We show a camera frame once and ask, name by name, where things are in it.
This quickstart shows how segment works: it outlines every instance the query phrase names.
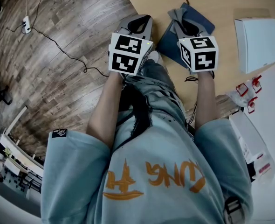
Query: light blue t-shirt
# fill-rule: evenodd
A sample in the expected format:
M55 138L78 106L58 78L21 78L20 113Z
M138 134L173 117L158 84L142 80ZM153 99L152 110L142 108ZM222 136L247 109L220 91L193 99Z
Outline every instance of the light blue t-shirt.
M203 125L193 142L176 94L136 79L127 83L137 94L120 112L112 150L84 133L50 133L43 222L221 224L231 196L248 219L251 182L229 120Z

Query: denim pants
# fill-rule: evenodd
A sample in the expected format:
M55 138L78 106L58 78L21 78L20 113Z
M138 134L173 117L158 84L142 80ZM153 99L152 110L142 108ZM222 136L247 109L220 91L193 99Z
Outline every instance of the denim pants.
M170 86L173 91L175 91L175 86L170 79L169 74L166 72L164 66L155 63L152 59L147 60L143 64L138 74L144 77L149 77L164 82L168 86Z

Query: tag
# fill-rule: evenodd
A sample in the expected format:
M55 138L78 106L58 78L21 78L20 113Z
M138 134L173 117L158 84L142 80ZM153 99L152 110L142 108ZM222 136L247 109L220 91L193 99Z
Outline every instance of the tag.
M52 138L63 138L67 135L67 129L56 129L53 131Z

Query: red clip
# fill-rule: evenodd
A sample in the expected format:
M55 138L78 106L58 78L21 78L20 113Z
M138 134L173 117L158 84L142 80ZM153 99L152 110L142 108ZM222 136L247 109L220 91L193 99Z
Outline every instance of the red clip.
M255 106L255 103L254 101L257 99L258 97L254 97L252 98L249 102L248 102L248 106L247 106L247 109L248 109L248 113L249 114L252 114L254 112L254 106Z
M261 86L261 83L259 82L259 79L261 78L262 76L259 75L258 77L254 78L253 81L252 81L252 85L253 85L253 89L255 91L255 93L259 93L261 90L262 90L262 86Z
M236 86L236 90L240 94L240 96L243 97L248 92L248 87L244 83L242 83Z

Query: power strip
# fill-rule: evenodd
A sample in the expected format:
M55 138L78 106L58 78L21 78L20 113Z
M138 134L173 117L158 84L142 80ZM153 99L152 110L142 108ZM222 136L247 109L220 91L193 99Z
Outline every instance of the power strip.
M26 16L23 20L23 28L26 34L30 33L32 31L31 24L30 24L30 18L29 16Z

